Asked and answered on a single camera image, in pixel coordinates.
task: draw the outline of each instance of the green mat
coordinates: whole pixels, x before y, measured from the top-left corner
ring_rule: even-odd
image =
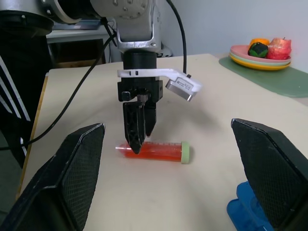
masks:
[[[220,59],[225,68],[280,95],[292,98],[308,97],[308,74],[288,67],[280,71],[259,71],[241,66],[230,57]]]

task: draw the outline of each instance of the stacked plates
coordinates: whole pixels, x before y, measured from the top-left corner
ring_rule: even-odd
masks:
[[[262,59],[248,55],[249,46],[236,45],[230,49],[230,57],[238,64],[257,70],[276,71],[287,68],[291,58],[286,60]]]

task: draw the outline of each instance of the tube cap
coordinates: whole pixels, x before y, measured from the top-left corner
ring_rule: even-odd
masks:
[[[186,141],[182,142],[182,158],[181,163],[182,164],[189,164],[190,159],[190,150],[189,150],[189,143]]]

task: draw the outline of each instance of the blue object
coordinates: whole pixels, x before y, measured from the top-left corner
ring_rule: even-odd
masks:
[[[274,231],[248,182],[237,186],[236,195],[227,212],[238,231]]]

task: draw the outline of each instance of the white stripe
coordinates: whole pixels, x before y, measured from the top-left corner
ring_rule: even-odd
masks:
[[[4,108],[11,114],[13,114],[13,112],[11,111],[11,109],[9,108],[9,106],[6,104],[6,102],[4,101],[4,99],[2,98],[2,96],[0,96],[0,102],[2,103],[2,105],[4,106]]]
[[[10,101],[10,103],[11,103],[11,105],[12,105],[12,107],[13,107],[13,109],[14,109],[16,115],[17,115],[17,117],[18,117],[18,118],[21,118],[21,116],[20,116],[20,114],[19,114],[19,111],[18,111],[18,109],[17,109],[17,107],[16,107],[16,105],[15,105],[15,103],[14,103],[14,100],[12,99],[12,97],[11,97],[11,95],[10,95],[8,89],[6,88],[6,86],[5,86],[5,84],[4,84],[4,82],[3,82],[3,80],[2,80],[1,77],[0,77],[0,85],[1,85],[2,88],[3,88],[3,90],[4,90],[5,94],[6,94],[6,97],[8,97],[8,99],[9,99],[9,101]]]
[[[19,102],[19,105],[20,105],[21,109],[24,112],[26,120],[30,121],[30,117],[29,117],[28,112],[27,112],[27,110],[26,110],[26,108],[24,106],[24,103],[23,103],[22,99],[20,98],[20,95],[19,95],[18,90],[17,90],[17,88],[16,88],[16,86],[15,86],[15,84],[13,82],[13,79],[12,79],[10,73],[9,73],[9,70],[6,68],[6,65],[5,65],[3,59],[1,58],[1,56],[0,56],[0,66],[2,67],[2,69],[3,69],[7,79],[9,81],[10,85],[11,85],[11,88],[13,89],[13,91],[15,93],[15,96],[16,96],[18,102]]]
[[[23,138],[20,138],[20,144],[24,144],[24,139]],[[25,147],[22,147],[23,151],[24,151],[24,154],[25,156],[27,155],[27,149]]]

